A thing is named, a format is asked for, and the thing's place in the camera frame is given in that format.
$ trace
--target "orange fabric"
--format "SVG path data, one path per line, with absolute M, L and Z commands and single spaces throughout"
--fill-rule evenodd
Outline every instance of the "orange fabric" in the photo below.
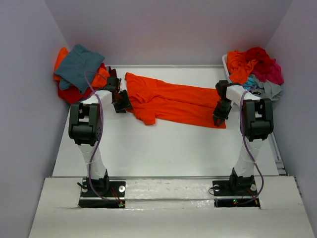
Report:
M 227 55 L 227 68 L 231 73 L 229 79 L 234 83 L 244 84 L 253 70 L 257 59 L 246 62 L 246 52 L 230 51 Z
M 215 89 L 165 83 L 161 80 L 126 73 L 130 112 L 145 125 L 156 118 L 179 123 L 225 128 L 213 124 L 213 111 L 219 100 Z
M 66 47 L 63 47 L 60 49 L 57 59 L 56 59 L 56 63 L 55 63 L 55 67 L 54 67 L 54 71 L 58 69 L 60 63 L 62 62 L 62 60 L 65 58 L 65 56 L 68 54 L 68 51 L 66 49 Z M 105 65 L 103 65 L 103 67 L 99 67 L 98 69 L 98 73 L 100 73 L 103 77 L 108 78 L 110 75 L 106 70 Z M 53 75 L 54 76 L 54 80 L 57 82 L 60 82 L 60 77 L 57 75 Z M 105 87 L 105 85 L 107 84 L 107 81 L 104 80 L 104 78 L 102 78 L 100 75 L 96 74 L 94 80 L 92 81 L 91 85 L 94 88 L 102 88 Z

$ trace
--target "gray wall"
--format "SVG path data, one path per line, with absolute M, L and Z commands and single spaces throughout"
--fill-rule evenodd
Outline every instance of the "gray wall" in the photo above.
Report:
M 52 81 L 66 42 L 43 0 L 0 1 L 0 237 L 26 238 L 67 105 Z
M 72 47 L 107 64 L 220 64 L 265 47 L 292 0 L 46 0 Z
M 317 235 L 317 1 L 294 0 L 267 46 L 285 79 L 274 131 L 287 172 L 296 176 Z

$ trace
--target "gray cloth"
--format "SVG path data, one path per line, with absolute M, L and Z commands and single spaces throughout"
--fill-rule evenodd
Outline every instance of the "gray cloth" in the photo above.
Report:
M 272 101 L 277 101 L 282 97 L 283 91 L 280 85 L 272 83 L 268 80 L 263 83 L 259 81 L 254 74 L 250 74 L 250 76 L 254 79 L 255 84 L 259 87 L 251 90 L 252 94 L 261 98 L 269 98 Z
M 96 72 L 104 61 L 105 57 L 97 52 L 92 52 L 80 44 L 76 44 L 60 63 L 54 74 L 61 77 L 59 88 L 68 89 L 74 85 L 81 94 L 85 93 L 89 87 L 84 77 L 84 72 Z M 95 74 L 87 73 L 87 79 L 91 83 Z

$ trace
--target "white table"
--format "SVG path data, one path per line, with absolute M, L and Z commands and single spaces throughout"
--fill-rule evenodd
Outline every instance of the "white table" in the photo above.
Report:
M 116 67 L 118 77 L 126 72 L 165 82 L 215 88 L 225 79 L 223 68 L 210 67 Z M 104 108 L 102 160 L 110 177 L 215 177 L 228 176 L 240 152 L 238 107 L 230 112 L 226 129 L 206 128 L 157 120 L 145 126 L 131 113 L 116 114 Z M 84 177 L 82 154 L 68 136 L 67 119 L 53 177 Z M 272 137 L 260 149 L 258 165 L 265 176 L 276 176 L 277 152 Z
M 261 209 L 214 208 L 211 179 L 131 179 L 125 209 L 82 209 L 81 178 L 47 178 L 30 238 L 314 238 L 294 179 L 264 179 Z

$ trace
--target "pink cloth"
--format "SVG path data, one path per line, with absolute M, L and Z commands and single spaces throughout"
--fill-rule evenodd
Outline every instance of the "pink cloth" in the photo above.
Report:
M 253 69 L 251 73 L 253 73 L 256 78 L 258 78 L 259 81 L 265 82 L 265 81 L 270 81 L 272 83 L 281 85 L 284 83 L 284 79 L 282 77 L 282 70 L 281 67 L 276 63 L 276 59 L 273 59 L 273 63 L 270 66 L 271 72 L 269 73 L 260 73 Z

